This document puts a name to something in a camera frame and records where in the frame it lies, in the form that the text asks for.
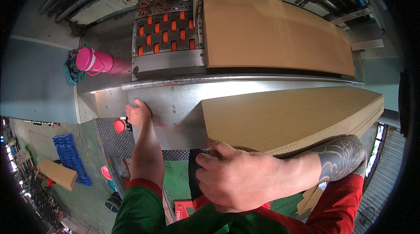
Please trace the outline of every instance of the hand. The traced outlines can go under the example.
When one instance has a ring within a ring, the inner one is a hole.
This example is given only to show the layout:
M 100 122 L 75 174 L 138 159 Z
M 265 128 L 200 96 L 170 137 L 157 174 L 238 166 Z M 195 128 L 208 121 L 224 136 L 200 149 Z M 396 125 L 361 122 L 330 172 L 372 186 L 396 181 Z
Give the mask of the hand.
M 199 187 L 220 213 L 242 212 L 277 199 L 283 160 L 260 152 L 237 150 L 226 143 L 209 145 L 199 154 Z
M 142 128 L 142 126 L 152 120 L 152 116 L 150 114 L 150 110 L 147 106 L 140 101 L 139 99 L 133 99 L 133 102 L 138 105 L 138 107 L 134 107 L 130 104 L 126 105 L 126 115 L 128 117 L 128 122 L 133 126 L 137 126 Z

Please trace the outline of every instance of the red sleeve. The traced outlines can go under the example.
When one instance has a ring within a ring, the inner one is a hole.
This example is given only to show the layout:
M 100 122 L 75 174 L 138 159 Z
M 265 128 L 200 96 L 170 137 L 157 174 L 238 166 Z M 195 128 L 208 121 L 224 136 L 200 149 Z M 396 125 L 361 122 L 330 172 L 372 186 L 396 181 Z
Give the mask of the red sleeve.
M 306 225 L 313 233 L 352 233 L 362 188 L 363 178 L 354 174 L 329 182 Z
M 163 199 L 162 190 L 160 187 L 155 184 L 154 182 L 148 180 L 148 179 L 133 179 L 130 180 L 130 182 L 127 184 L 127 189 L 132 186 L 144 186 L 145 188 L 148 188 L 150 190 L 153 190 L 158 196 L 160 196 L 160 199 Z

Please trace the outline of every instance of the green shirt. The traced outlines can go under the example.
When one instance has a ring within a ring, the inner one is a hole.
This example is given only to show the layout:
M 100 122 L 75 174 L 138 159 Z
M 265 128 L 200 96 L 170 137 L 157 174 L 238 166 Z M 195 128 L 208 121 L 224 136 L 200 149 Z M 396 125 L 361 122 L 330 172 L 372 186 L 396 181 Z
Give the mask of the green shirt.
M 112 234 L 122 233 L 290 233 L 277 221 L 250 212 L 218 213 L 207 204 L 186 219 L 166 226 L 161 198 L 144 186 L 125 191 Z

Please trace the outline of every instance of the stack of cardboard sheets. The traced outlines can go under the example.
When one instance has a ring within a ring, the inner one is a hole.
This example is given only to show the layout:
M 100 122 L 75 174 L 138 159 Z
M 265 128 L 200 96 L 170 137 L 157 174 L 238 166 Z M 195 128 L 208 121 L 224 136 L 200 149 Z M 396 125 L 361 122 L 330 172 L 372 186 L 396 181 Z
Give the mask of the stack of cardboard sheets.
M 383 96 L 320 87 L 207 99 L 201 107 L 209 142 L 286 157 L 336 137 L 362 136 L 381 116 Z

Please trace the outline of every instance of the window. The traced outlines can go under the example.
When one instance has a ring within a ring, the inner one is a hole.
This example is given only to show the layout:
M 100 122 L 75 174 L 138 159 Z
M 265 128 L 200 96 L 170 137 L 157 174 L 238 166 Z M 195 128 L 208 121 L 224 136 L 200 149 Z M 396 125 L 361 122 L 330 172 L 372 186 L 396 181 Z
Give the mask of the window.
M 366 167 L 366 177 L 369 176 L 370 171 L 372 170 L 373 164 L 375 163 L 376 155 L 378 154 L 379 147 L 381 146 L 381 143 L 382 143 L 383 129 L 384 129 L 384 124 L 379 123 L 378 132 L 376 134 L 376 139 L 375 139 L 375 144 L 373 145 L 373 150 L 372 150 L 372 153 L 370 154 L 370 158 Z

